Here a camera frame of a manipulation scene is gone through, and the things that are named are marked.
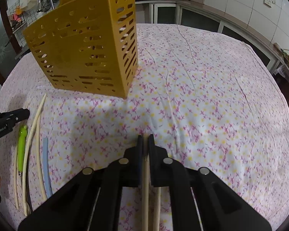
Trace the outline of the green handled spoon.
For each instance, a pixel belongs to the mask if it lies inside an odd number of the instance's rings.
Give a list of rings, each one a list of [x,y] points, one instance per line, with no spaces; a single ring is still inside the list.
[[[28,127],[23,125],[20,127],[19,137],[18,137],[18,175],[22,176],[23,174],[23,163],[24,163],[24,154],[25,154],[25,142],[26,136],[28,135]]]

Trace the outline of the cream chopstick long curved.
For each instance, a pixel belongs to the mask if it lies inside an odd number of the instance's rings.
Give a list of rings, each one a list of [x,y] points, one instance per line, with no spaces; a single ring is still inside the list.
[[[25,150],[24,150],[24,161],[23,161],[23,175],[22,175],[22,205],[23,205],[23,211],[24,211],[24,215],[27,217],[32,211],[30,210],[30,204],[28,201],[28,197],[29,197],[29,186],[28,184],[28,176],[29,176],[29,158],[31,155],[31,147],[32,147],[32,142],[34,139],[35,134],[37,134],[37,153],[38,153],[38,157],[40,157],[40,153],[39,153],[39,141],[40,141],[40,118],[41,118],[41,114],[42,114],[42,110],[45,104],[47,98],[47,94],[44,94],[39,106],[37,108],[36,114],[34,116],[33,119],[33,123],[31,125],[31,128],[29,129],[29,135],[26,139],[26,143],[25,143]]]

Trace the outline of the light blue handled spoon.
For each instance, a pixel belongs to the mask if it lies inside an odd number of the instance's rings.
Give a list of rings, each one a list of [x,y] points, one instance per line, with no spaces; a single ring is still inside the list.
[[[53,195],[51,188],[51,180],[49,176],[49,165],[48,165],[48,137],[43,139],[43,148],[42,148],[42,162],[43,162],[43,173],[44,173],[44,184],[46,197],[50,198]]]

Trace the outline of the kitchen faucet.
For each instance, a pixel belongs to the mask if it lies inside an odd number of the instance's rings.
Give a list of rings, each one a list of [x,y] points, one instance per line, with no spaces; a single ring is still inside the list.
[[[37,8],[37,12],[38,13],[45,13],[49,10],[54,10],[54,3],[53,0],[38,0],[37,2],[38,8]]]

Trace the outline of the kitchen counter with cabinets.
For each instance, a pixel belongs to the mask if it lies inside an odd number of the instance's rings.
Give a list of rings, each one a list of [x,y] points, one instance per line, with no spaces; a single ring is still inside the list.
[[[136,0],[138,23],[179,24],[225,34],[249,44],[270,73],[284,63],[274,46],[240,20],[215,8],[184,0]]]

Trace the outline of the cream chopstick beside blue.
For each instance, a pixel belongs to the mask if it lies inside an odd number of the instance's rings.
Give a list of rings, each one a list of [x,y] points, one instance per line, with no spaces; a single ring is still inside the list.
[[[45,186],[44,186],[44,180],[43,180],[43,174],[42,174],[42,167],[40,162],[40,118],[39,115],[37,118],[37,125],[36,125],[36,166],[37,166],[37,175],[38,175],[38,181],[39,181],[39,188],[40,192],[42,194],[42,198],[44,201],[47,200]]]

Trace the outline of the cream chopstick under gripper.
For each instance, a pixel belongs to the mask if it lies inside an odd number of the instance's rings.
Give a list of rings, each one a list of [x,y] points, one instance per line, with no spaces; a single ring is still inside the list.
[[[161,187],[155,188],[154,200],[154,213],[153,213],[153,231],[159,231],[160,228],[160,212],[161,212]]]

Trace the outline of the dark glass door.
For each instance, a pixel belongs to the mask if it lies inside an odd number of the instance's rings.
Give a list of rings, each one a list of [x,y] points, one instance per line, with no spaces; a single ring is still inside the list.
[[[3,0],[0,3],[0,85],[2,85],[17,64],[15,57],[22,50],[9,21],[13,5],[19,0]]]

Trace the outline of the floral pink tablecloth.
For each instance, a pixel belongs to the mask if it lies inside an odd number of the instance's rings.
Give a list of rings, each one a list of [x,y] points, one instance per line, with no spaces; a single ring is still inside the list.
[[[0,112],[43,105],[51,188],[123,156],[153,134],[184,166],[211,169],[276,230],[289,215],[289,107],[247,44],[171,24],[137,26],[126,99],[55,89],[32,54],[0,90]]]

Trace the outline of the yellow perforated utensil holder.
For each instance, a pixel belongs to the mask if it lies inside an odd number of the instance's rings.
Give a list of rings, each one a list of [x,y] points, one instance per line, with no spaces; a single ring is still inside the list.
[[[23,35],[55,88],[127,97],[138,67],[135,0],[59,0]]]

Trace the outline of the white wall socket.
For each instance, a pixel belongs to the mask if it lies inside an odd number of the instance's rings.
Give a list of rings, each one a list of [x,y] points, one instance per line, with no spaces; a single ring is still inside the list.
[[[276,0],[263,0],[263,3],[268,7],[272,7],[276,4]]]

